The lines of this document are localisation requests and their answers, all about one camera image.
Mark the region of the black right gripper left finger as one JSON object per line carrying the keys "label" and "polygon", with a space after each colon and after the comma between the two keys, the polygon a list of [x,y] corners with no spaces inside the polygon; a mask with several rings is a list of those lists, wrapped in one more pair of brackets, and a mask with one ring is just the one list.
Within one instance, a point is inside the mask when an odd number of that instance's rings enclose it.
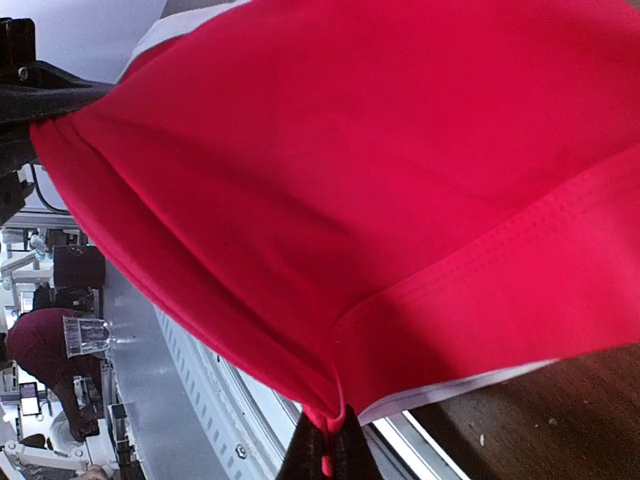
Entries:
{"label": "black right gripper left finger", "polygon": [[284,456],[276,480],[322,480],[324,434],[302,413]]}

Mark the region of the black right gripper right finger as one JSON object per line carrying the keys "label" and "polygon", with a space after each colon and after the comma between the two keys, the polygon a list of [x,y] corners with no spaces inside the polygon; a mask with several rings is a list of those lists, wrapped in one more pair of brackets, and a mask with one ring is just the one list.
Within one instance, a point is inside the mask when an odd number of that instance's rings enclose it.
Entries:
{"label": "black right gripper right finger", "polygon": [[354,410],[347,406],[345,418],[332,441],[333,478],[380,480],[380,471]]}

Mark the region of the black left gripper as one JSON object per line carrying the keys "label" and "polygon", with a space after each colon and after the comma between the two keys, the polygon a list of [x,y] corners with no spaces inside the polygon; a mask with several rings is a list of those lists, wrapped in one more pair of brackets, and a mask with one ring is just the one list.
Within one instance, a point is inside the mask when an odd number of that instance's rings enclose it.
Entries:
{"label": "black left gripper", "polygon": [[1,223],[25,205],[19,170],[29,161],[28,122],[76,112],[113,90],[37,62],[31,19],[1,18]]}

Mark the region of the red underwear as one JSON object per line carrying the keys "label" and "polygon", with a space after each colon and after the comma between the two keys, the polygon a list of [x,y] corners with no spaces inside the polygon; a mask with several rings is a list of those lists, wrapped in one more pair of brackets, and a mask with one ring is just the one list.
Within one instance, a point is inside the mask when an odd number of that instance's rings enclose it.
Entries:
{"label": "red underwear", "polygon": [[77,223],[333,436],[639,339],[639,11],[249,1],[30,130]]}

